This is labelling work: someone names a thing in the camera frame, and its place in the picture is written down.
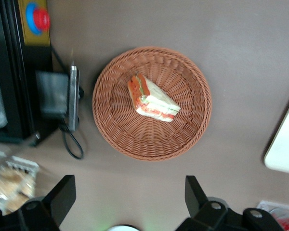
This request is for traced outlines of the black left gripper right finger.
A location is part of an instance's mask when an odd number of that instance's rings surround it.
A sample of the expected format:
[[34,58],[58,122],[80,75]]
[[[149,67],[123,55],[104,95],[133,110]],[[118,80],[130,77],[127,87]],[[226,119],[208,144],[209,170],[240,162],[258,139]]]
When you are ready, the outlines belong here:
[[195,176],[185,178],[185,203],[190,217],[178,231],[282,231],[267,211],[247,208],[238,214],[222,202],[209,200]]

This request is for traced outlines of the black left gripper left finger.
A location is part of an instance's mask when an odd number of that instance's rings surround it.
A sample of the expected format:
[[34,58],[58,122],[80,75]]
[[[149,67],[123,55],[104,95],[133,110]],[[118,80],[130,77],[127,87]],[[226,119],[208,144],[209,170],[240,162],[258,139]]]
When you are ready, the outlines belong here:
[[65,175],[45,197],[32,198],[8,215],[0,210],[0,231],[58,231],[75,200],[75,176]]

